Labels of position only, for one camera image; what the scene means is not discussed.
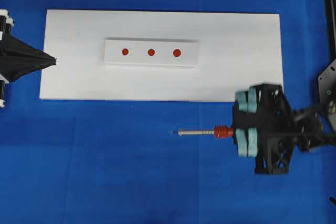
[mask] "white block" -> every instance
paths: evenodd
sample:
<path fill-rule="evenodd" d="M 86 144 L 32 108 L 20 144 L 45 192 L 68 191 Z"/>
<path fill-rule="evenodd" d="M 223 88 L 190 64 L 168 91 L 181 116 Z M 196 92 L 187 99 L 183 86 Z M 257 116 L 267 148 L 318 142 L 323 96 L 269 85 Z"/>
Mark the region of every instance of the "white block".
<path fill-rule="evenodd" d="M 127 66 L 190 68 L 197 65 L 198 45 L 191 41 L 107 39 L 104 61 Z"/>
<path fill-rule="evenodd" d="M 108 38 L 198 42 L 195 68 L 104 62 Z M 282 84 L 277 14 L 48 10 L 41 99 L 234 101 L 237 90 Z"/>

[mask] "light blue finger pad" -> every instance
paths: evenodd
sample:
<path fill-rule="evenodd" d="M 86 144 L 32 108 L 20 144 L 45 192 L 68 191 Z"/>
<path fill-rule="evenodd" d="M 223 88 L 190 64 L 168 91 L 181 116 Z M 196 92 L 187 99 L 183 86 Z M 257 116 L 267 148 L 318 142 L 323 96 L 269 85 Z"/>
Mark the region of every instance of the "light blue finger pad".
<path fill-rule="evenodd" d="M 257 112 L 257 91 L 255 88 L 248 90 L 248 107 L 247 111 L 251 113 Z"/>
<path fill-rule="evenodd" d="M 238 144 L 238 155 L 246 157 L 247 156 L 247 142 L 245 131 L 241 129 L 236 129 L 236 139 Z"/>
<path fill-rule="evenodd" d="M 247 111 L 248 105 L 246 102 L 245 91 L 236 92 L 236 100 L 239 104 L 239 110 Z"/>
<path fill-rule="evenodd" d="M 241 110 L 241 111 L 247 111 L 248 110 L 248 104 L 247 104 L 247 102 L 240 102 L 239 103 L 239 110 Z"/>
<path fill-rule="evenodd" d="M 257 128 L 248 129 L 248 156 L 256 157 L 258 153 L 258 132 Z"/>

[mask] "black mechanical part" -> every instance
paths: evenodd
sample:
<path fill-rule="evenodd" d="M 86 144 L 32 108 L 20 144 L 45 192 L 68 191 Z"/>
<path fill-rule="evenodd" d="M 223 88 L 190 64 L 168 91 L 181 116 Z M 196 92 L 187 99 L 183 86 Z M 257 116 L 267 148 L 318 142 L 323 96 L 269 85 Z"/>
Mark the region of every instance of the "black mechanical part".
<path fill-rule="evenodd" d="M 5 106 L 5 81 L 0 81 L 0 108 Z"/>
<path fill-rule="evenodd" d="M 295 146 L 302 152 L 325 145 L 335 145 L 333 135 L 326 135 L 319 114 L 324 107 L 315 105 L 293 111 L 282 91 L 282 86 L 261 84 L 254 86 L 257 93 L 257 111 L 233 107 L 233 127 L 247 131 L 257 128 L 258 153 L 256 174 L 286 174 Z"/>
<path fill-rule="evenodd" d="M 11 36 L 14 21 L 0 9 L 0 108 L 5 106 L 5 83 L 56 64 L 56 59 Z"/>
<path fill-rule="evenodd" d="M 328 22 L 330 62 L 336 59 L 336 0 L 325 0 L 325 11 Z"/>

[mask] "metal rod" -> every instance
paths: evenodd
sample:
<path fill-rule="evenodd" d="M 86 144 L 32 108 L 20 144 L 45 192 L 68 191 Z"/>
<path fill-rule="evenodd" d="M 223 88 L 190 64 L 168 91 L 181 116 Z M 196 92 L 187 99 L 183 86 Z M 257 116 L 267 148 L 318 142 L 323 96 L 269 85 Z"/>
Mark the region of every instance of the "metal rod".
<path fill-rule="evenodd" d="M 215 134 L 215 131 L 214 130 L 197 130 L 197 131 L 179 130 L 173 133 L 178 134 L 179 136 L 182 136 L 182 135 L 213 135 Z"/>

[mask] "black metal frame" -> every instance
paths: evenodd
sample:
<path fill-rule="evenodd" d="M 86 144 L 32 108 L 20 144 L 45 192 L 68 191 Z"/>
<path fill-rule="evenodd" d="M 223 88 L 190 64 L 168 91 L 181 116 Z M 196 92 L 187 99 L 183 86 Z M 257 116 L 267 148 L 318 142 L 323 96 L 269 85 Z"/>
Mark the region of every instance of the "black metal frame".
<path fill-rule="evenodd" d="M 328 22 L 330 62 L 336 59 L 336 0 L 325 0 L 325 11 Z"/>

